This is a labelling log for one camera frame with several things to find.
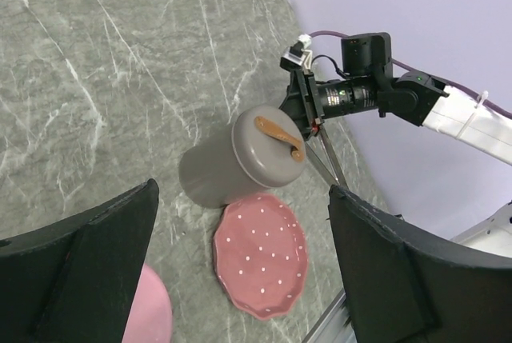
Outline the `metal food tongs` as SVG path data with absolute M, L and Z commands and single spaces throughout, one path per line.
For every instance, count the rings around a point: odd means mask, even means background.
M 306 155 L 310 164 L 327 185 L 348 188 L 338 156 L 324 125 L 306 142 Z

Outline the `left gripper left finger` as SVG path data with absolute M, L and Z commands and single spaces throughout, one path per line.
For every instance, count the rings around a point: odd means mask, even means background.
M 1 242 L 3 342 L 120 342 L 158 212 L 154 179 Z

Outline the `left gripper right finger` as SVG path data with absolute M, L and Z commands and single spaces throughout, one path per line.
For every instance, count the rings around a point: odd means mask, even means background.
M 341 186 L 329 220 L 359 342 L 509 342 L 511 260 L 447 241 Z

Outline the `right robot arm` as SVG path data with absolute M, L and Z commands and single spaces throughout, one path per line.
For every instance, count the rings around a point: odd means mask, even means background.
M 511 163 L 511 115 L 480 94 L 409 66 L 401 77 L 393 75 L 397 61 L 391 55 L 388 33 L 338 34 L 342 63 L 334 66 L 336 79 L 319 81 L 312 70 L 316 57 L 310 48 L 313 38 L 302 34 L 281 57 L 280 66 L 290 74 L 280 108 L 297 125 L 304 140 L 319 137 L 329 166 L 313 150 L 309 159 L 326 181 L 340 182 L 342 171 L 327 136 L 325 121 L 377 110 L 424 126 L 476 150 Z

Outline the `pink cylindrical container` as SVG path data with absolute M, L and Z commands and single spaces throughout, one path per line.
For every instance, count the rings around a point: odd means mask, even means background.
M 170 296 L 161 278 L 144 264 L 122 343 L 170 343 L 172 332 Z

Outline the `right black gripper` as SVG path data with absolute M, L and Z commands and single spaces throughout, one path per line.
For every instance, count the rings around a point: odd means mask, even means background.
M 378 87 L 372 77 L 321 82 L 314 74 L 295 70 L 279 109 L 305 139 L 312 138 L 327 119 L 377 108 Z

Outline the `grey container lid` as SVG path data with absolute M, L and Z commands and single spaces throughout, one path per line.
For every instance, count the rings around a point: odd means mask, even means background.
M 234 123 L 232 142 L 240 166 L 261 186 L 283 187 L 302 174 L 306 162 L 293 159 L 291 144 L 264 134 L 256 123 L 258 117 L 274 123 L 299 141 L 302 135 L 287 114 L 268 105 L 244 111 Z

